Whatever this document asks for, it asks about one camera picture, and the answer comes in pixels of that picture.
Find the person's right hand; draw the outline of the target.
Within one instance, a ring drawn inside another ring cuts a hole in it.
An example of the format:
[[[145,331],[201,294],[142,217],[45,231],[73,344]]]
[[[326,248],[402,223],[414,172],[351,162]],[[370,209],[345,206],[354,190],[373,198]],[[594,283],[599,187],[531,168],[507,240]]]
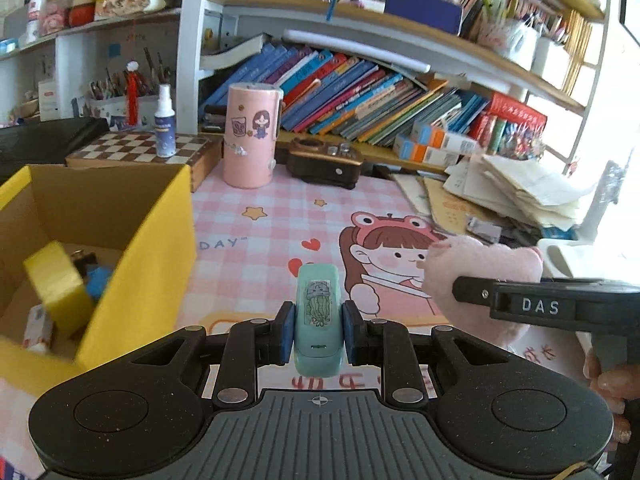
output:
[[[624,416],[627,401],[640,396],[640,370],[638,364],[625,364],[602,372],[600,361],[593,348],[586,354],[584,375],[590,388],[605,400],[614,416],[613,437],[609,448],[627,444],[632,436],[631,424]]]

